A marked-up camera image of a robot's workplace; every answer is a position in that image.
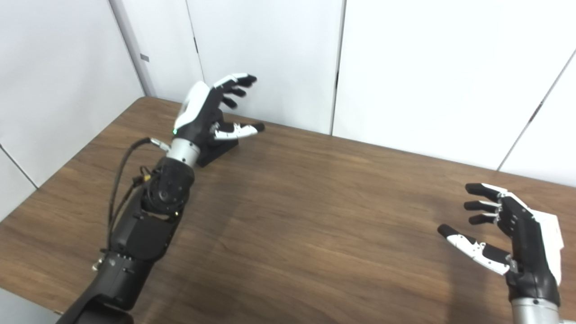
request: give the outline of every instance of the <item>black cable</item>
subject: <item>black cable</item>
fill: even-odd
[[[107,239],[107,248],[108,251],[112,248],[112,227],[113,227],[113,221],[115,221],[115,213],[114,213],[114,202],[116,200],[116,194],[118,193],[118,185],[120,185],[120,178],[122,177],[122,171],[124,170],[124,167],[126,166],[126,162],[128,162],[128,158],[130,157],[130,155],[132,154],[132,152],[134,150],[136,150],[138,147],[144,145],[144,144],[148,144],[151,143],[150,137],[146,137],[143,138],[141,140],[138,140],[136,142],[134,142],[132,145],[130,145],[130,147],[126,150],[126,153],[124,153],[124,156],[122,157],[122,161],[120,162],[120,165],[118,166],[118,170],[116,171],[116,177],[114,178],[114,184],[112,185],[112,194],[110,196],[110,202],[108,204],[108,239]],[[132,189],[134,188],[134,186],[131,186],[128,193],[126,195],[124,195],[124,199],[128,199],[128,197],[130,196],[129,193],[132,193]],[[122,205],[125,203],[125,201],[120,203],[120,208],[122,208]]]

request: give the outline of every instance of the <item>wooden table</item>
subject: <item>wooden table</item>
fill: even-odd
[[[136,101],[2,222],[0,287],[64,311],[94,277],[124,150],[145,136],[169,141],[178,109]],[[120,192],[161,156],[137,151]],[[436,232],[448,223],[509,249],[496,227],[467,223],[467,182],[559,216],[561,315],[576,319],[575,188],[273,124],[196,169],[177,235],[132,314],[167,324],[511,323],[504,279]]]

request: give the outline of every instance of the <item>robotic arm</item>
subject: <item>robotic arm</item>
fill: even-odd
[[[97,276],[57,324],[133,323],[125,311],[133,308],[154,263],[164,256],[170,245],[194,183],[192,167],[195,164],[205,166],[234,147],[238,138],[264,130],[261,123],[226,123],[218,108],[220,102],[235,108],[236,103],[225,94],[243,97],[246,92],[240,87],[250,87],[254,82],[256,77],[249,74],[227,76],[212,88],[198,82],[176,118],[170,146],[151,138],[131,146],[122,165],[136,147],[146,143],[165,150],[166,156],[148,175],[135,178],[133,188],[137,189],[116,227],[114,222],[118,213],[112,212],[115,186],[108,247],[93,267],[98,271]],[[122,168],[116,176],[116,184],[121,173]]]
[[[492,223],[512,240],[512,253],[461,234],[442,224],[438,232],[474,261],[504,275],[514,323],[558,324],[562,280],[560,250],[564,247],[558,218],[529,208],[504,188],[468,183],[466,191],[490,201],[469,201],[466,210],[482,210],[472,225]]]

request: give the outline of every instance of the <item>silver cylinder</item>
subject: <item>silver cylinder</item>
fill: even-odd
[[[558,306],[545,299],[512,300],[514,324],[559,324]]]
[[[183,138],[173,139],[170,150],[166,154],[166,157],[178,160],[189,167],[194,166],[198,156],[200,156],[200,148]]]

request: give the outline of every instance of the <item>white wall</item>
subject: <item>white wall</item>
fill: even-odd
[[[329,132],[342,0],[188,0],[188,7],[206,82],[258,77],[234,114]]]
[[[34,192],[34,186],[0,150],[0,221]]]
[[[348,1],[334,135],[496,169],[576,47],[575,12]]]
[[[39,186],[143,92],[107,1],[0,2],[0,143]]]
[[[110,3],[146,94],[184,101],[190,87],[203,80],[186,0]]]
[[[501,170],[576,187],[576,59],[572,59]]]

